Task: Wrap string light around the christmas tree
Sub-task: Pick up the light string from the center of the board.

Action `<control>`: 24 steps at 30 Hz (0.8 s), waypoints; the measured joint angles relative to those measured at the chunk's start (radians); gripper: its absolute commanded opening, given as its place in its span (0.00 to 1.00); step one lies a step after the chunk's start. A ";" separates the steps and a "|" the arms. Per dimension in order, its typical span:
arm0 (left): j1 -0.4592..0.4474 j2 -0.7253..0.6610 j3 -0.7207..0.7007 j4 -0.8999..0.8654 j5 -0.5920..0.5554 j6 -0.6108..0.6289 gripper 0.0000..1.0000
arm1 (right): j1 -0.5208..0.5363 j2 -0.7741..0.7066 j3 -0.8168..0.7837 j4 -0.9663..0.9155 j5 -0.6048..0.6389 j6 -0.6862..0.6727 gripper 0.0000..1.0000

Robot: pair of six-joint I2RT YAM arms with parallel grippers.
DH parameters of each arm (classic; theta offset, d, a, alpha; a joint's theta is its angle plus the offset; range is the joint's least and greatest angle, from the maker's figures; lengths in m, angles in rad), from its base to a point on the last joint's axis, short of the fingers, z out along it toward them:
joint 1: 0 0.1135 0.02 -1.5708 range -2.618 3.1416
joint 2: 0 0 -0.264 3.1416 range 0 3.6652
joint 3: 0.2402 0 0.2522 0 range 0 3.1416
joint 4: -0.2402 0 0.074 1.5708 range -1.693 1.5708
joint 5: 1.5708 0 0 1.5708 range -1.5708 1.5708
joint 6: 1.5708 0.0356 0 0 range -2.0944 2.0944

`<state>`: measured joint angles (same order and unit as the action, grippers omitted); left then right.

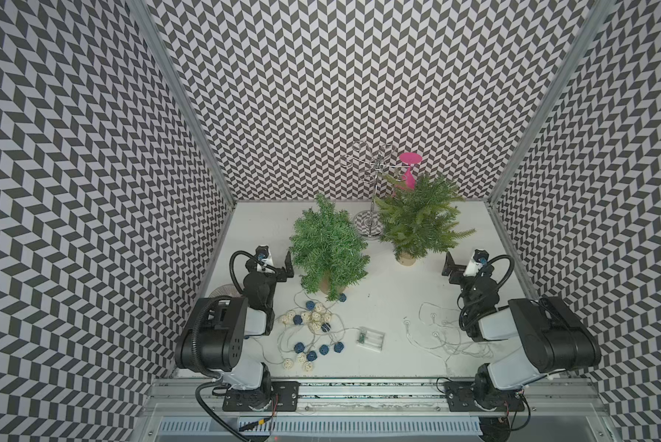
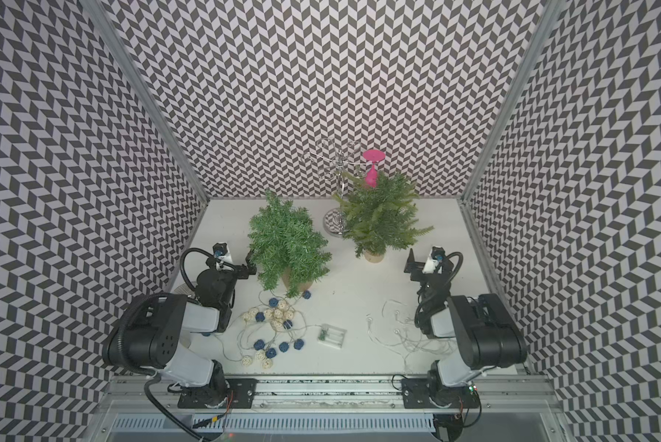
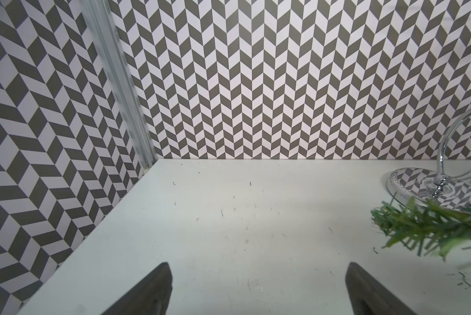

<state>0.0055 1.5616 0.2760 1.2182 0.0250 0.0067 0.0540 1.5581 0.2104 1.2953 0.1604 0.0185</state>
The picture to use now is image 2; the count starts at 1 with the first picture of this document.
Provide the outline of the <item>rattan ball string light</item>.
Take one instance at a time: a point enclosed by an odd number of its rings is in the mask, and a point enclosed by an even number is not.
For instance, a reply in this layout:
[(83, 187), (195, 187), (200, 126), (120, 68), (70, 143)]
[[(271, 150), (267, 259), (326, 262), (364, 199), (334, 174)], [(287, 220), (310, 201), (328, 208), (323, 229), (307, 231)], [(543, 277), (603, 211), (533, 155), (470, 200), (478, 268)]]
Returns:
[(262, 370), (271, 370), (280, 355), (302, 349), (306, 331), (312, 325), (296, 305), (312, 297), (313, 292), (306, 289), (294, 298), (277, 297), (274, 293), (265, 301), (259, 298), (258, 305), (243, 311), (231, 322), (236, 355), (227, 355), (225, 342), (218, 338), (225, 361), (243, 368), (257, 365)]

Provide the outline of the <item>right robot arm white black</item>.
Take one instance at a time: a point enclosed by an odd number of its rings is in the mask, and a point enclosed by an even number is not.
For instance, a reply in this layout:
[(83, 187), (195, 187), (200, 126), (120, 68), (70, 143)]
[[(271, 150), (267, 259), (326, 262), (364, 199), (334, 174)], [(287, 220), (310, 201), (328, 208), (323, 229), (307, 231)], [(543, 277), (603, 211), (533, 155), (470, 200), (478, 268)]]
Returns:
[(422, 395), (439, 408), (476, 406), (470, 382), (489, 370), (523, 364), (528, 354), (523, 334), (498, 295), (451, 294), (463, 261), (461, 252), (433, 247), (424, 262), (411, 252), (404, 267), (420, 285), (414, 326), (430, 339), (457, 345), (457, 351), (433, 362), (423, 385)]

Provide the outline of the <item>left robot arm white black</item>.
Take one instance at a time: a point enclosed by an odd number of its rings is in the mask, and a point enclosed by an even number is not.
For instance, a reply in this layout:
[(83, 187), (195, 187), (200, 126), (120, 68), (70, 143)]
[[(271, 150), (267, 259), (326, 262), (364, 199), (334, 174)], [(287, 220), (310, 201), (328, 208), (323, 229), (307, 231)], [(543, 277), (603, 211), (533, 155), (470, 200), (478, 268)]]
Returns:
[(190, 334), (223, 333), (236, 303), (236, 283), (257, 273), (251, 250), (245, 263), (234, 263), (225, 243), (211, 252), (189, 248), (181, 255), (179, 275), (191, 295), (138, 296), (125, 309), (105, 340), (106, 365), (179, 385), (180, 408), (217, 408), (232, 404), (234, 390), (222, 364), (183, 343)]

